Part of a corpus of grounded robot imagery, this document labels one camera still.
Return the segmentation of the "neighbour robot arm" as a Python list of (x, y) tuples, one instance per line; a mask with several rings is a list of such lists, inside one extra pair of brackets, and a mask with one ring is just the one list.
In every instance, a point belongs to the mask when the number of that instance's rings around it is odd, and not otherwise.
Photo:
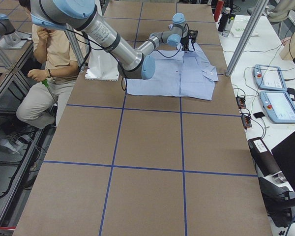
[(7, 15), (0, 13), (0, 47), (3, 49), (20, 50), (28, 36), (17, 32)]

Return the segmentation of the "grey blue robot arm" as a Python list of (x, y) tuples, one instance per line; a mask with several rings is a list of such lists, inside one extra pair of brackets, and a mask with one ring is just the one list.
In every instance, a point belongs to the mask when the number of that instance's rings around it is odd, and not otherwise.
[(32, 22), (47, 29), (66, 30), (70, 25), (85, 32), (94, 43), (118, 60), (119, 73), (128, 79), (150, 79), (155, 59), (150, 55), (160, 44), (178, 44), (188, 50), (191, 31), (182, 13), (173, 16), (169, 31), (152, 33), (139, 48), (133, 49), (97, 12), (92, 0), (32, 0)]

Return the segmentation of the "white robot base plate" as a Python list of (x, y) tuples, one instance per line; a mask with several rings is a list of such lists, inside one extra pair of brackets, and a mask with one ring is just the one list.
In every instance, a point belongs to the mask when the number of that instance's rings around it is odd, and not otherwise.
[(119, 79), (118, 62), (105, 51), (92, 50), (85, 74), (87, 80), (117, 81)]

